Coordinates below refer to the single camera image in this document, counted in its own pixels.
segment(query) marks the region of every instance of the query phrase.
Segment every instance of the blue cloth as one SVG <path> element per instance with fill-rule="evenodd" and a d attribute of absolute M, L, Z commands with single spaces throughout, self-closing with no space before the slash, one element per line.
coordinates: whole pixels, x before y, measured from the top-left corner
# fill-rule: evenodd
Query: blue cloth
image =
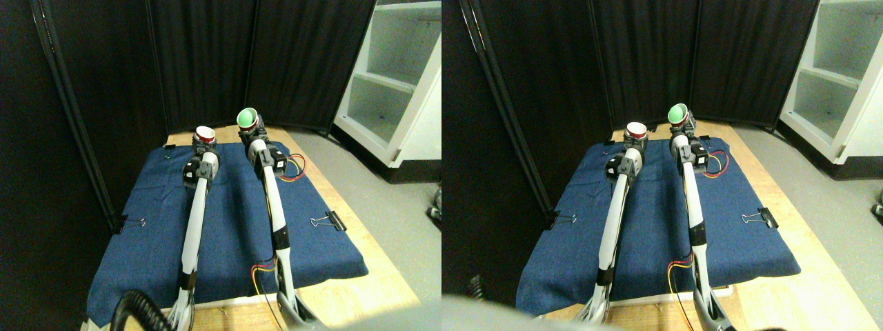
<path fill-rule="evenodd" d="M 282 144 L 274 144 L 282 153 L 289 153 Z M 197 303 L 255 295 L 251 266 L 273 256 L 263 184 L 246 159 L 245 148 L 242 144 L 218 144 L 216 149 L 221 162 L 206 197 L 196 273 Z M 110 322 L 127 290 L 142 290 L 161 307 L 171 307 L 177 299 L 181 250 L 194 193 L 184 187 L 181 170 L 191 155 L 189 146 L 161 147 L 147 157 L 124 210 L 130 219 L 146 218 L 147 225 L 124 229 L 111 238 L 87 301 L 87 315 L 95 324 Z M 295 172 L 289 164 L 288 173 Z M 276 182 L 288 224 L 294 287 L 367 275 L 362 254 L 345 232 L 310 224 L 311 217 L 324 217 L 328 211 L 310 179 L 304 176 L 293 183 Z M 263 288 L 274 293 L 272 273 L 257 274 Z"/>
<path fill-rule="evenodd" d="M 710 145 L 710 150 L 729 152 L 729 145 L 721 139 L 711 139 Z M 621 149 L 621 143 L 599 144 L 585 153 L 557 207 L 562 214 L 576 214 L 577 222 L 555 225 L 540 237 L 518 285 L 519 310 L 539 315 L 584 304 L 592 297 L 601 234 L 613 194 L 604 178 L 604 164 Z M 645 158 L 626 198 L 612 300 L 668 293 L 668 263 L 690 252 L 683 180 L 668 151 L 668 140 L 649 141 Z M 710 170 L 717 167 L 712 160 Z M 730 156 L 729 167 L 720 177 L 697 174 L 696 180 L 706 221 L 712 286 L 800 273 L 777 229 L 742 222 L 741 214 L 755 214 L 763 206 L 736 159 Z M 673 270 L 672 278 L 679 290 L 694 288 L 684 269 Z"/>

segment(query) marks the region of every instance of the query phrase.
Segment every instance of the white shelf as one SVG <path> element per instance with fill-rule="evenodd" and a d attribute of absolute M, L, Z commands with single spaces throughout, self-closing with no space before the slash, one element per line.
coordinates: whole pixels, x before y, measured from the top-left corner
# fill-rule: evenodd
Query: white shelf
<path fill-rule="evenodd" d="M 822 5 L 864 15 L 883 15 L 883 1 L 880 0 L 826 0 Z"/>
<path fill-rule="evenodd" d="M 794 113 L 827 136 L 837 135 L 849 111 L 856 88 L 833 79 L 833 73 L 802 69 L 797 74 Z"/>
<path fill-rule="evenodd" d="M 364 80 L 369 80 L 374 83 L 383 85 L 385 87 L 395 88 L 396 90 L 405 92 L 407 94 L 413 94 L 414 89 L 417 88 L 413 84 L 405 83 L 401 80 L 392 79 L 392 78 L 389 78 L 386 76 L 381 76 L 381 75 L 371 73 L 371 72 L 356 72 L 355 76 L 357 76 L 361 79 L 364 79 Z"/>
<path fill-rule="evenodd" d="M 402 10 L 414 10 L 414 9 L 441 9 L 442 2 L 441 1 L 429 1 L 423 3 L 410 3 L 410 4 L 381 4 L 374 7 L 374 11 L 402 11 Z"/>
<path fill-rule="evenodd" d="M 374 8 L 364 71 L 416 86 L 442 33 L 442 3 Z"/>
<path fill-rule="evenodd" d="M 413 90 L 391 84 L 392 79 L 367 75 L 370 76 L 362 73 L 353 76 L 350 105 L 345 116 L 389 143 L 407 110 Z"/>
<path fill-rule="evenodd" d="M 834 83 L 849 87 L 854 90 L 857 90 L 858 86 L 862 84 L 862 81 L 859 79 L 854 79 L 852 77 L 841 75 L 837 72 L 827 71 L 825 69 L 809 67 L 800 68 L 800 71 L 811 74 L 812 76 L 816 76 L 821 79 L 830 80 Z"/>
<path fill-rule="evenodd" d="M 822 4 L 811 66 L 863 79 L 883 34 L 881 15 L 883 0 Z"/>

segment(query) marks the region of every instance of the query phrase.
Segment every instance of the wooden tabletop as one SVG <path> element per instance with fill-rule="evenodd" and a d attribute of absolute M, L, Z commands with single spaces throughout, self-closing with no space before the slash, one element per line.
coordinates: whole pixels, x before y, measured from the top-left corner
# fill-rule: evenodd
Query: wooden tabletop
<path fill-rule="evenodd" d="M 239 139 L 237 132 L 236 125 L 215 128 L 215 138 L 218 143 L 241 143 L 242 140 Z M 270 140 L 279 141 L 292 153 L 302 154 L 306 158 L 309 164 L 306 167 L 306 176 L 313 182 L 316 191 L 328 204 L 328 208 L 336 211 L 340 218 L 346 222 L 346 234 L 362 252 L 365 264 L 368 266 L 368 275 L 344 280 L 329 280 L 299 289 L 304 302 L 323 323 L 330 327 L 342 326 L 354 320 L 361 320 L 394 308 L 418 304 L 417 296 L 399 274 L 396 266 L 377 245 L 374 237 L 352 212 L 346 201 L 322 175 L 315 163 L 310 160 L 309 155 L 300 149 L 300 146 L 285 130 L 268 127 L 267 132 Z M 182 132 L 170 135 L 168 144 L 186 146 L 190 145 L 191 141 L 192 133 Z M 275 322 L 266 309 L 267 304 L 198 308 L 193 329 L 273 330 Z"/>
<path fill-rule="evenodd" d="M 879 330 L 871 315 L 834 264 L 825 247 L 806 225 L 804 218 L 779 185 L 766 172 L 736 131 L 729 124 L 698 121 L 697 135 L 709 135 L 729 144 L 730 154 L 738 160 L 745 177 L 779 223 L 779 233 L 794 253 L 801 273 L 788 277 L 761 277 L 735 285 L 733 295 L 721 297 L 721 305 L 739 330 L 781 327 L 786 330 Z M 650 139 L 669 139 L 667 124 Z M 613 133 L 623 140 L 623 131 Z M 571 319 L 583 305 L 573 305 L 551 312 L 550 319 Z M 691 301 L 683 303 L 687 316 L 699 331 L 698 318 Z M 631 330 L 683 330 L 677 303 L 614 307 L 608 321 Z"/>

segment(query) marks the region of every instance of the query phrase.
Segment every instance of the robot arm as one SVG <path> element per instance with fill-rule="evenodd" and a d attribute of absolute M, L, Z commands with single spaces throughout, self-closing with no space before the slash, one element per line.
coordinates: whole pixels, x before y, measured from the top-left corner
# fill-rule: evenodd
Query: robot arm
<path fill-rule="evenodd" d="M 696 185 L 696 174 L 706 171 L 708 151 L 696 138 L 696 120 L 687 106 L 678 103 L 668 112 L 671 123 L 672 137 L 671 154 L 681 164 L 679 169 L 683 176 L 684 196 L 687 200 L 687 217 L 690 224 L 690 246 L 693 254 L 693 291 L 696 311 L 704 330 L 735 330 L 718 303 L 708 281 L 706 264 L 706 224 L 702 216 L 702 205 L 699 201 L 699 190 Z"/>
<path fill-rule="evenodd" d="M 604 171 L 608 181 L 615 183 L 616 187 L 613 190 L 613 198 L 610 200 L 607 222 L 604 224 L 604 234 L 601 236 L 601 246 L 598 250 L 598 276 L 595 281 L 595 291 L 574 320 L 601 323 L 607 317 L 625 198 L 644 164 L 646 133 L 647 128 L 643 124 L 629 123 L 623 137 L 623 150 L 610 159 L 605 166 Z"/>
<path fill-rule="evenodd" d="M 215 151 L 215 131 L 206 126 L 196 128 L 193 134 L 193 156 L 184 166 L 184 185 L 195 189 L 190 219 L 181 252 L 181 275 L 178 294 L 169 313 L 170 324 L 177 330 L 186 330 L 193 319 L 193 289 L 196 286 L 196 267 L 202 237 L 202 218 L 206 211 L 206 195 L 218 172 L 218 153 Z"/>
<path fill-rule="evenodd" d="M 285 323 L 290 327 L 312 328 L 322 326 L 313 312 L 301 301 L 291 278 L 291 246 L 288 241 L 288 225 L 279 197 L 275 178 L 285 173 L 288 163 L 285 155 L 270 144 L 263 120 L 253 108 L 242 109 L 237 116 L 239 137 L 245 144 L 245 154 L 254 166 L 254 172 L 264 183 L 267 207 L 272 229 L 273 251 L 276 257 L 276 281 L 279 291 L 276 301 Z"/>

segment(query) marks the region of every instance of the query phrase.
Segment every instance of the black coiled cable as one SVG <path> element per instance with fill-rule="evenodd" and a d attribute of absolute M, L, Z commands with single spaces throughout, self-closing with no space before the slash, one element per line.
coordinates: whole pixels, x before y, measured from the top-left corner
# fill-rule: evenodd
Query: black coiled cable
<path fill-rule="evenodd" d="M 134 317 L 147 331 L 171 331 L 171 324 L 162 315 L 160 308 L 147 294 L 139 290 L 125 292 L 123 298 L 119 299 L 110 320 L 110 331 L 123 331 L 129 316 Z"/>

